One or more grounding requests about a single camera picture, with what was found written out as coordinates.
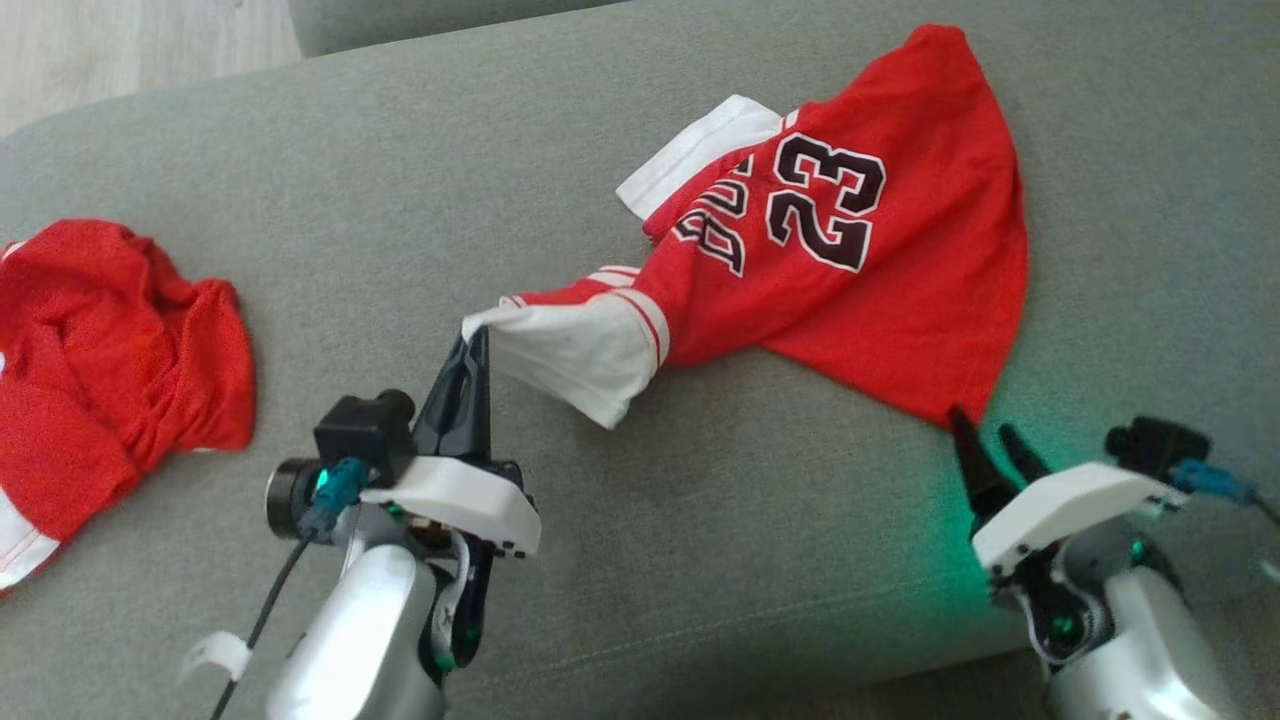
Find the green light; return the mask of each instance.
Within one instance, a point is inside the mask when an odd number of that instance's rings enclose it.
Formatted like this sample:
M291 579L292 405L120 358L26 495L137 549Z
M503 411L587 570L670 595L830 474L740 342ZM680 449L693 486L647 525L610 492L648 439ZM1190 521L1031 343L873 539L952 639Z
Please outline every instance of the green light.
M1053 634L1060 638L1069 638L1075 633L1075 619L1065 615L1053 618Z

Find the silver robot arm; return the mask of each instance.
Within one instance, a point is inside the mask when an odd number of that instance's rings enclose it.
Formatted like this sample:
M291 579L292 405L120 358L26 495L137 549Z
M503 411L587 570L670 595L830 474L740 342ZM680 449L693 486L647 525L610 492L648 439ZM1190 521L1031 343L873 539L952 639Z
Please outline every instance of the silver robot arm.
M412 429L404 393L342 398L315 429L320 457L271 475L273 532L347 555L266 717L444 716L445 678L483 637L494 561L541 539L520 468L489 456L488 355L484 331L460 340Z
M1120 466L1048 469L1010 427L1001 441L1028 480L1001 475L963 414L952 434L977 516L970 537L992 600L1021 610L1055 720L1235 720L1212 650L1183 600L1172 566L1124 516L1176 511L1188 495L1169 482L1208 439L1139 418L1107 447Z

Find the gray couch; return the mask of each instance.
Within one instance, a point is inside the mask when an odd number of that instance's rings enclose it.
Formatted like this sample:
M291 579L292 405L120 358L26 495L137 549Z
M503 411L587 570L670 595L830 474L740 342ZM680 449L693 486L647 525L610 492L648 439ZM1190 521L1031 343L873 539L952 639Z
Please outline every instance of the gray couch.
M919 23L966 29L1018 145L1032 278L989 418L1050 462L1135 413L1280 492L1280 74L1262 5L644 0L307 60L64 113L0 143L0 228L95 215L230 279L260 411L177 457L0 603L6 717L200 717L177 659L246 633L289 547L275 464L343 393L421 393L458 322L648 245L613 188L730 94L826 97ZM538 497L456 717L698 717L996 653L947 437L749 351L663 372L614 432L497 379L494 442ZM1249 592L1265 525L1157 529L1192 602ZM285 587L233 716L256 716L340 561Z
M289 0L305 58L620 0Z

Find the white trim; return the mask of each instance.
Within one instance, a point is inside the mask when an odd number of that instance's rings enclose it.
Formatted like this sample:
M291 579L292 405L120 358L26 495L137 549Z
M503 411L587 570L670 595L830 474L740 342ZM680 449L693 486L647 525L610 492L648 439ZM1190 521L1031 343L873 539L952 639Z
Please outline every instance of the white trim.
M626 275L622 273L591 273L586 275L586 279L595 281L609 287L631 287L631 283L636 282L635 275Z
M6 247L5 251L4 251L4 255L0 255L0 263L4 263L5 260L8 260L10 255L13 255L14 252L17 252L19 247L22 247L23 245L27 245L28 242L31 242L31 241L29 240L23 240L22 242L15 242L15 243L10 245L9 247Z
M602 273L621 273L623 275L639 275L640 268L634 265L605 265L600 268Z
M662 206L703 168L728 152L759 145L782 132L782 117L750 97L732 95L682 129L616 191L641 220Z
M658 333L658 337L654 338L658 343L658 365L666 363L667 352L671 351L671 331L667 328L667 315L663 314L662 307L658 307L652 297L639 290L617 288L609 292L631 300L649 318L654 332Z
M58 544L23 516L0 487L0 589L18 584L40 568Z
M613 428L631 398L649 384L662 354L648 328L657 323L652 318L645 322L653 301L625 300L614 295L620 292L635 291L602 292L579 305L492 307L467 315L462 337L470 340L477 328L488 327L495 370L566 400Z

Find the wooden floor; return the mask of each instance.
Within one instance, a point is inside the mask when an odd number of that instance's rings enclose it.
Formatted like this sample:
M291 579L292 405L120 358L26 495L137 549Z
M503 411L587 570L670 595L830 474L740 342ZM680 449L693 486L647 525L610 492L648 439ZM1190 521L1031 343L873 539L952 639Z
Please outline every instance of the wooden floor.
M301 58L285 0L0 0L0 137L69 108Z
M109 97L300 60L285 0L0 0L0 136ZM1236 684L1258 688L1249 717L1276 717L1280 591L1203 620L1236 660ZM740 720L1039 720L1038 705L1039 671L1024 651Z

